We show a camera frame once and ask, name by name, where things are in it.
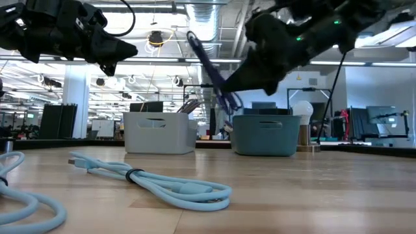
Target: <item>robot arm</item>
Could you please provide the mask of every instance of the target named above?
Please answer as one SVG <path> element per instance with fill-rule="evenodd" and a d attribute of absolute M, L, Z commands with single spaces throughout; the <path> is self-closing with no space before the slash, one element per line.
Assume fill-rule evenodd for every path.
<path fill-rule="evenodd" d="M 104 31 L 100 9 L 75 0 L 27 0 L 0 8 L 0 47 L 38 63 L 41 54 L 85 59 L 113 76 L 117 62 L 137 55 L 134 45 Z"/>
<path fill-rule="evenodd" d="M 270 13 L 281 6 L 257 11 L 246 23 L 246 37 L 256 43 L 247 59 L 220 87 L 223 92 L 263 89 L 276 92 L 278 83 L 298 66 L 333 45 L 346 53 L 354 48 L 358 33 L 386 13 L 378 0 L 295 0 L 289 11 L 301 25 L 288 25 Z"/>

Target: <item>cable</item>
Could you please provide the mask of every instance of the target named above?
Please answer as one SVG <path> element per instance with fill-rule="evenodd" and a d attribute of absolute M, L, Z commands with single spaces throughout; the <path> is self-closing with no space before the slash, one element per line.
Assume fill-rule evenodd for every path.
<path fill-rule="evenodd" d="M 9 157 L 14 156 L 17 156 L 18 159 L 11 165 L 3 166 L 0 163 L 0 177 L 4 179 L 0 181 L 0 194 L 13 200 L 26 203 L 27 206 L 20 209 L 19 211 L 14 211 L 11 213 L 0 213 L 0 233 L 45 233 L 54 228 L 57 228 L 66 219 L 65 207 L 59 201 L 42 194 L 33 192 L 20 192 L 8 187 L 7 183 L 5 183 L 7 173 L 9 173 L 9 171 L 13 170 L 15 167 L 19 166 L 25 159 L 25 155 L 20 152 L 12 152 L 0 155 L 0 161 L 2 159 L 8 159 Z M 43 203 L 52 208 L 56 216 L 50 220 L 35 224 L 23 224 L 16 226 L 7 225 L 31 216 L 39 208 L 39 203 Z"/>
<path fill-rule="evenodd" d="M 342 59 L 341 59 L 341 61 L 339 63 L 337 75 L 335 76 L 335 80 L 333 81 L 333 84 L 332 84 L 332 90 L 331 90 L 331 93 L 330 93 L 330 98 L 328 98 L 328 101 L 326 102 L 325 112 L 324 112 L 324 116 L 322 117 L 320 129 L 319 129 L 319 134 L 318 134 L 318 139 L 317 139 L 317 143 L 318 144 L 320 144 L 320 136 L 322 134 L 322 130 L 324 129 L 325 116 L 326 116 L 326 113 L 328 112 L 328 108 L 329 108 L 330 103 L 332 101 L 332 95 L 335 92 L 335 85 L 337 85 L 338 77 L 339 77 L 339 74 L 341 72 L 341 68 L 343 67 L 343 63 L 344 63 L 345 57 L 346 57 L 346 53 L 343 54 L 343 57 L 342 57 Z"/>
<path fill-rule="evenodd" d="M 195 52 L 196 56 L 200 59 L 202 66 L 205 68 L 209 78 L 213 82 L 214 93 L 218 100 L 218 104 L 222 107 L 222 110 L 225 111 L 227 115 L 232 115 L 234 111 L 238 111 L 242 108 L 242 99 L 236 93 L 227 93 L 221 92 L 220 88 L 225 83 L 225 79 L 221 76 L 218 70 L 213 66 L 207 53 L 203 49 L 201 41 L 196 37 L 196 35 L 189 31 L 187 33 L 187 40 L 189 45 L 192 47 L 192 50 Z M 240 102 L 240 105 L 234 99 L 234 96 Z"/>
<path fill-rule="evenodd" d="M 75 160 L 69 160 L 78 168 L 84 168 L 91 174 L 107 176 L 113 179 L 134 181 L 137 185 L 149 190 L 152 194 L 170 205 L 193 211 L 219 211 L 229 205 L 232 189 L 227 185 L 181 179 L 156 175 L 142 170 L 132 173 L 133 168 L 124 162 L 103 162 L 98 159 L 71 152 Z"/>
<path fill-rule="evenodd" d="M 162 50 L 162 47 L 159 47 L 159 51 L 157 52 L 157 57 L 158 57 L 158 58 L 159 58 L 159 56 L 161 55 L 161 50 Z M 151 83 L 152 83 L 152 81 L 153 81 L 153 78 L 155 77 L 155 71 L 156 71 L 156 66 L 153 68 L 153 73 L 152 73 L 152 75 L 151 75 L 151 79 L 150 79 L 150 81 L 149 81 L 149 86 L 148 86 L 148 90 L 146 91 L 146 95 L 148 95 L 148 94 L 149 94 Z M 146 102 L 145 102 L 145 101 L 143 101 L 142 107 L 140 108 L 140 112 L 142 112 L 142 111 L 143 111 L 143 107 L 144 107 L 144 104 L 145 104 L 145 103 L 146 103 Z"/>
<path fill-rule="evenodd" d="M 127 31 L 125 31 L 125 32 L 123 32 L 123 33 L 118 33 L 118 34 L 108 33 L 109 35 L 115 36 L 115 37 L 120 37 L 120 36 L 126 36 L 126 35 L 128 35 L 135 28 L 135 25 L 136 25 L 136 14 L 135 14 L 135 11 L 131 8 L 131 6 L 130 6 L 130 4 L 128 2 L 126 2 L 125 0 L 120 0 L 120 1 L 122 3 L 124 3 L 128 7 L 128 9 L 131 11 L 131 13 L 133 15 L 133 22 L 132 22 L 132 24 L 130 26 L 130 29 L 127 30 Z"/>

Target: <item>white column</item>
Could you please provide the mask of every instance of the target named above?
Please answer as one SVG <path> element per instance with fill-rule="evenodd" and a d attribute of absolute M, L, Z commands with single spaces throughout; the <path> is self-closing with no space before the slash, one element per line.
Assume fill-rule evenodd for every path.
<path fill-rule="evenodd" d="M 76 104 L 77 116 L 73 127 L 73 138 L 86 138 L 86 125 L 88 121 L 88 98 L 90 94 L 90 67 L 66 66 L 64 80 L 63 104 Z"/>

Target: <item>wooden table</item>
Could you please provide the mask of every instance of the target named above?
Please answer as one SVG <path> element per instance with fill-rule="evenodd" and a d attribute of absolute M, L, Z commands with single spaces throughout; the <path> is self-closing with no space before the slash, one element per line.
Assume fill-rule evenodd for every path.
<path fill-rule="evenodd" d="M 127 182 L 68 165 L 68 152 L 125 161 L 166 176 L 233 187 L 223 211 L 184 211 Z M 341 152 L 291 158 L 245 157 L 231 150 L 188 155 L 125 155 L 124 148 L 24 151 L 11 187 L 60 200 L 66 223 L 52 233 L 416 233 L 416 160 Z M 0 198 L 0 211 L 22 207 Z M 42 209 L 23 223 L 52 217 Z"/>

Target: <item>usb cable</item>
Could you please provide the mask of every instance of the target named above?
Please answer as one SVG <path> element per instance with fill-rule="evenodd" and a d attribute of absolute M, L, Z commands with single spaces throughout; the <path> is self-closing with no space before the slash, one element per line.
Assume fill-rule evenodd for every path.
<path fill-rule="evenodd" d="M 20 192 L 8 186 L 7 173 L 19 166 L 25 159 L 25 155 L 20 152 L 6 153 L 0 155 L 0 161 L 11 157 L 18 157 L 18 159 L 8 166 L 3 166 L 0 163 L 0 195 L 25 203 L 27 206 L 19 211 L 0 213 L 0 233 L 45 233 L 60 226 L 66 219 L 66 210 L 59 201 L 34 192 Z M 11 224 L 31 216 L 39 208 L 40 203 L 52 208 L 56 216 L 50 220 L 35 224 L 6 226 L 6 224 Z"/>
<path fill-rule="evenodd" d="M 69 160 L 91 174 L 129 181 L 149 190 L 170 205 L 193 211 L 218 211 L 229 205 L 231 187 L 218 183 L 156 175 L 132 168 L 124 162 L 103 162 L 71 152 Z"/>

